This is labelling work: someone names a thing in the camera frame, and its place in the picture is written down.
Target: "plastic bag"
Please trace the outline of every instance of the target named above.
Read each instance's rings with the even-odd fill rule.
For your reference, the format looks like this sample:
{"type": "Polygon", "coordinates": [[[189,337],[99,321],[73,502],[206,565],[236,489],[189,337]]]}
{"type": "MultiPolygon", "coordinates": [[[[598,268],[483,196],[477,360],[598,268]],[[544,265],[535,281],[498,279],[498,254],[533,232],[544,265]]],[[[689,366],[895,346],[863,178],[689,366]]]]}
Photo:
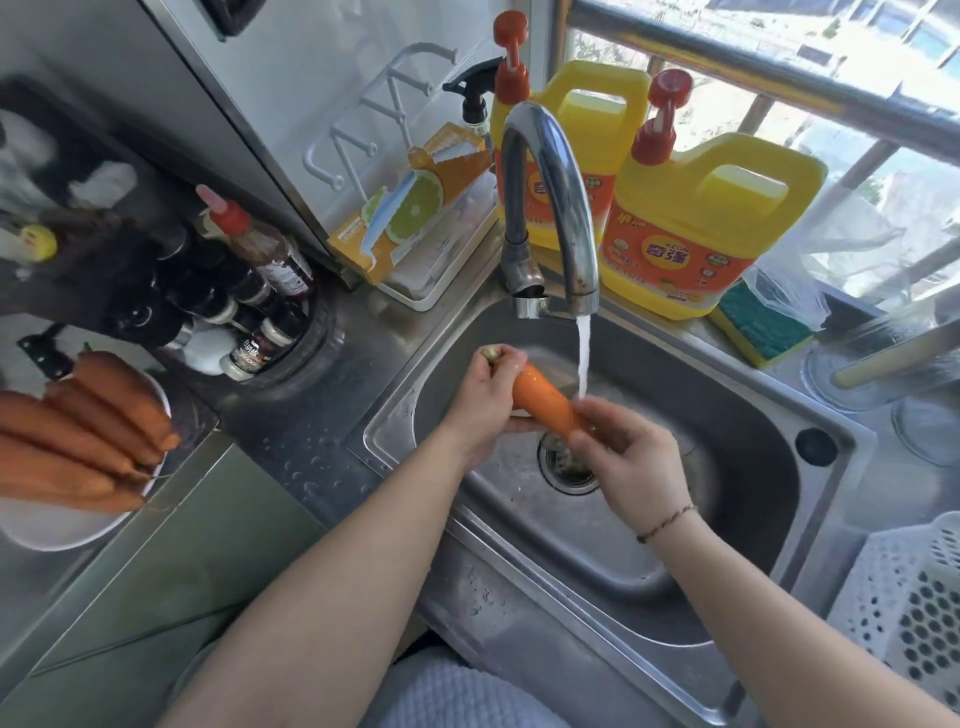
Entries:
{"type": "Polygon", "coordinates": [[[900,273],[903,228],[869,202],[834,184],[816,199],[743,279],[768,308],[819,331],[830,313],[820,282],[853,296],[883,285],[884,299],[909,295],[900,273]]]}

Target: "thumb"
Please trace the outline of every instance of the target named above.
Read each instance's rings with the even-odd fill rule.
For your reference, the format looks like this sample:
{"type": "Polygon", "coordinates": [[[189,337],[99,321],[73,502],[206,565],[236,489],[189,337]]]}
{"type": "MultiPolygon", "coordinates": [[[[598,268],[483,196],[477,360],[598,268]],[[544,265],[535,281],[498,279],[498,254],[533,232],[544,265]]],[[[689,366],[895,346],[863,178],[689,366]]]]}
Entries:
{"type": "Polygon", "coordinates": [[[527,365],[527,352],[512,350],[508,352],[496,365],[493,375],[493,389],[497,394],[506,394],[513,397],[514,382],[517,375],[527,365]]]}
{"type": "Polygon", "coordinates": [[[573,430],[566,443],[570,452],[586,463],[597,477],[602,478],[613,468],[616,455],[582,429],[573,430]]]}

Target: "person's right arm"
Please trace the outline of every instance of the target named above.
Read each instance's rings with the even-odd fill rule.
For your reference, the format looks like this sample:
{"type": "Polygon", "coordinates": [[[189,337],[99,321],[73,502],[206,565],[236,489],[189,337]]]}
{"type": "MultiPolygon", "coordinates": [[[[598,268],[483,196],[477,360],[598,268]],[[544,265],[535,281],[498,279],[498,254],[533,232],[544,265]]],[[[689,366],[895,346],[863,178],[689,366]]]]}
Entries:
{"type": "MultiPolygon", "coordinates": [[[[597,398],[570,448],[613,511],[648,534],[690,502],[673,435],[597,398]]],[[[960,717],[847,640],[688,511],[648,542],[773,728],[943,728],[960,717]]]]}

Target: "black circular hole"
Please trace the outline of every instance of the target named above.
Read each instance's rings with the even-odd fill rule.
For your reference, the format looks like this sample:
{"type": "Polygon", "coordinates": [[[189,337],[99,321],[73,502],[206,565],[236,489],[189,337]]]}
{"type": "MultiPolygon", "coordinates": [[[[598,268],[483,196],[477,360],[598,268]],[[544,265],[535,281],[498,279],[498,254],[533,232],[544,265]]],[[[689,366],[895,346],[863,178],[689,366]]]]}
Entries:
{"type": "Polygon", "coordinates": [[[802,430],[797,435],[794,446],[797,454],[806,462],[820,468],[832,465],[840,454],[840,448],[833,438],[817,427],[802,430]]]}

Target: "faucet spout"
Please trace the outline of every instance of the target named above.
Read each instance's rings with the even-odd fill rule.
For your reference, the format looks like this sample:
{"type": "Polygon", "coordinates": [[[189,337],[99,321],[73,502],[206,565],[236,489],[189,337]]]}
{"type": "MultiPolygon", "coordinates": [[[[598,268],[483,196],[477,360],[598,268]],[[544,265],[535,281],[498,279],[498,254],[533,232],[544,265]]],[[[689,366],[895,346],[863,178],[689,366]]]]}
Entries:
{"type": "MultiPolygon", "coordinates": [[[[530,253],[526,222],[527,151],[553,207],[564,262],[566,307],[574,316],[596,313],[600,283],[593,221],[584,181],[560,123],[539,104],[524,101],[510,113],[500,148],[505,233],[500,258],[507,289],[518,299],[543,297],[543,274],[530,253]]],[[[537,318],[545,306],[518,305],[517,315],[537,318]]]]}

